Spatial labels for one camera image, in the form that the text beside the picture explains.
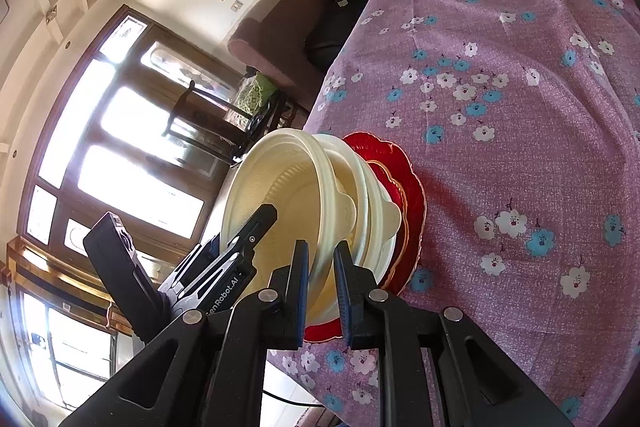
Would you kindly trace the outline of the dark wooden chair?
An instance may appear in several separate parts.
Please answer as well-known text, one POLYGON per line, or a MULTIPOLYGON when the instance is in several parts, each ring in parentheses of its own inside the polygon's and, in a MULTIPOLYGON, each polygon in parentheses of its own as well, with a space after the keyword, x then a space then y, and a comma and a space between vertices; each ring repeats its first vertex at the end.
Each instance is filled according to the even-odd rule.
POLYGON ((264 135, 277 129, 285 112, 286 103, 288 103, 286 95, 276 91, 255 115, 250 115, 219 96, 196 87, 196 83, 191 80, 189 87, 182 92, 171 109, 163 135, 173 136, 227 165, 233 165, 264 135), (247 126, 241 129, 232 122, 226 121, 224 117, 217 116, 213 109, 204 107, 205 101, 210 105, 218 103, 221 107, 228 109, 229 113, 244 117, 247 119, 247 126), (182 131, 174 129, 177 120, 200 132, 204 135, 204 139, 191 138, 182 131))

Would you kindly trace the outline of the small red gold-rimmed plate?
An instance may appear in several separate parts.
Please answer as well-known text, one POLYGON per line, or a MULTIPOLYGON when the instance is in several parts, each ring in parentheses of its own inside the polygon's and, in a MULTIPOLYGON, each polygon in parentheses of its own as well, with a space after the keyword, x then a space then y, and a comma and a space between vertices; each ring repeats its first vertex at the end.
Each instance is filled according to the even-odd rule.
POLYGON ((393 202, 400 210, 400 225, 396 234, 388 241, 394 243, 393 250, 385 257, 385 271, 378 286, 393 295, 399 295, 405 286, 404 272, 401 269, 402 258, 405 257, 408 244, 408 222, 404 189, 390 175, 388 169, 379 161, 368 160, 383 196, 393 202))

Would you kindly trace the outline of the cream plastic bowl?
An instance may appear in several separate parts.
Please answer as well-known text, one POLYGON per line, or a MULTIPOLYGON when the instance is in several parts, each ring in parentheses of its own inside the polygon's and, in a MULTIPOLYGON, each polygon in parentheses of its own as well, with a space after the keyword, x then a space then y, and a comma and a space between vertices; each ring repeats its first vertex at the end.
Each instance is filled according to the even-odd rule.
POLYGON ((220 243, 229 243, 264 204, 276 208, 277 221, 255 247, 257 274, 247 289, 266 286, 274 269, 291 262, 295 243, 303 239, 309 248, 306 324, 328 321, 336 303, 329 281, 333 251, 352 233, 357 207, 311 134, 280 129, 253 146, 231 183, 220 243))
POLYGON ((341 187, 356 205, 356 221, 347 235, 355 265, 369 269, 381 283, 390 267, 401 225, 401 211, 369 166, 345 141, 315 134, 328 154, 341 187))

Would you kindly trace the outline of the large red scalloped plate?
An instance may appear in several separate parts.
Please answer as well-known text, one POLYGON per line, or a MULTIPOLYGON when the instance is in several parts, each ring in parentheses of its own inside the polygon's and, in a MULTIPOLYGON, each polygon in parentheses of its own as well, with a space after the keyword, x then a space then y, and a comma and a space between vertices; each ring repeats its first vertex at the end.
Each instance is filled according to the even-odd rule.
POLYGON ((356 133, 345 140, 318 134, 338 187, 356 205, 356 223, 347 236, 355 265, 369 269, 378 287, 398 294, 419 257, 425 197, 399 146, 356 133))

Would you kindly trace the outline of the purple floral tablecloth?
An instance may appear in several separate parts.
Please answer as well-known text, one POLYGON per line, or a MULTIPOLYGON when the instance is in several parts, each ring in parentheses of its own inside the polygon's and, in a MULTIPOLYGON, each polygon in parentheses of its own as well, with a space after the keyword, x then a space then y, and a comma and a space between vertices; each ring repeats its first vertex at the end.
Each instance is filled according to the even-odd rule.
POLYGON ((306 129, 399 145, 427 205, 404 298, 604 420, 639 362, 634 0, 368 0, 306 129))

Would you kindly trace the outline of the white bowl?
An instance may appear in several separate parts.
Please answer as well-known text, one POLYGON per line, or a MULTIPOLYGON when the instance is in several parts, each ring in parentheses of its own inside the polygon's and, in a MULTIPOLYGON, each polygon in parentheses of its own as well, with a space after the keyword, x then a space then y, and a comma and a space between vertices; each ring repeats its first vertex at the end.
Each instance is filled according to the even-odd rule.
POLYGON ((381 283, 392 262, 396 234, 401 225, 401 211, 371 167, 360 160, 367 187, 367 226, 354 238, 352 260, 370 270, 376 283, 381 283))

